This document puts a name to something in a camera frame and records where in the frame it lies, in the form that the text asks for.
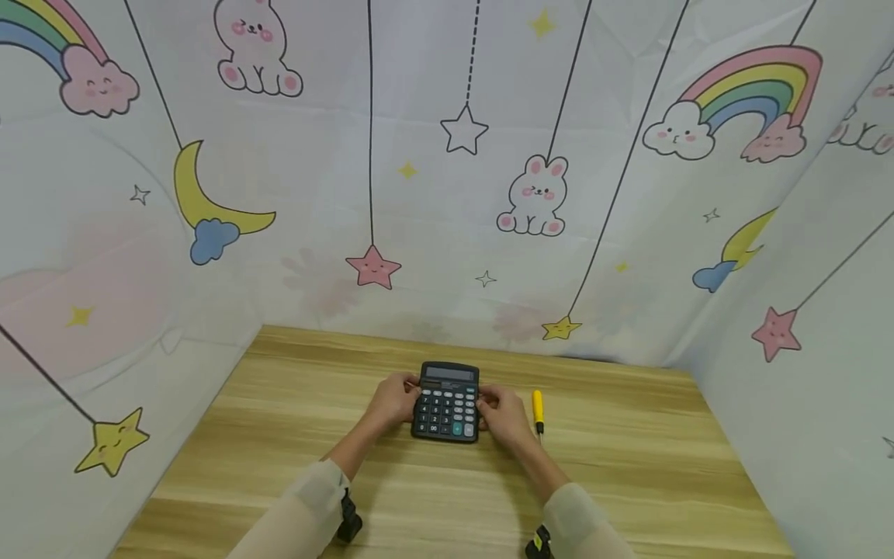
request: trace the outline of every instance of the hand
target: hand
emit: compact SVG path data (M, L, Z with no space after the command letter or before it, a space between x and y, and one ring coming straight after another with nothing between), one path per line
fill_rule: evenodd
M387 430L413 420L413 407L422 394L419 379L410 374L394 373L379 383L363 414L364 421Z
M493 438L512 452L528 444L537 444L525 413L525 404L505 386L485 385L478 388L481 397L477 407Z

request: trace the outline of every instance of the black calculator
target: black calculator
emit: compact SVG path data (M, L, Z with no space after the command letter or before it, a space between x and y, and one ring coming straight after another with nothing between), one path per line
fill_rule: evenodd
M413 413L413 436L449 443L478 440L478 367L426 361L419 385L422 395Z

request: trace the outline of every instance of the beige sleeve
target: beige sleeve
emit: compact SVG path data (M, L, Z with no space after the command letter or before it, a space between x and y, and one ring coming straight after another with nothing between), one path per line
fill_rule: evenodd
M335 462L311 464L286 489L228 559L316 559L342 523L350 482Z
M633 550L611 527L608 517L576 483L552 494L544 507L544 526L556 559L631 559Z

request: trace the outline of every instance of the crescent moon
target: crescent moon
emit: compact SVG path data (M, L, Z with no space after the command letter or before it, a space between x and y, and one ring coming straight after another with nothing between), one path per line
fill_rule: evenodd
M755 241L757 235L761 234L763 228L773 219L775 213L776 208L773 208L769 212L752 219L742 225L727 241L726 246L723 247L721 260L724 262L736 262L736 265L732 268L733 272L745 267L751 261L751 258L754 258L755 254L763 248L763 245L761 245L754 250L748 250L748 247Z
M194 141L180 150L173 164L173 189L177 194L180 211L192 227L203 219L220 219L224 223L232 223L239 227L240 234L257 233L270 226L276 219L276 212L253 214L238 209L227 208L215 204L202 190L198 183L198 151L202 141Z

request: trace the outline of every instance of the tabletop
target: tabletop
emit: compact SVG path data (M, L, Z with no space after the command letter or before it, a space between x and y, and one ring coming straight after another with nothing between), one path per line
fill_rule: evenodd
M793 556L695 382L681 371L265 326L115 559L226 557L376 384L425 360L544 394L544 446L640 557ZM521 557L541 510L486 433L473 445L384 437L354 480L364 528L323 557Z

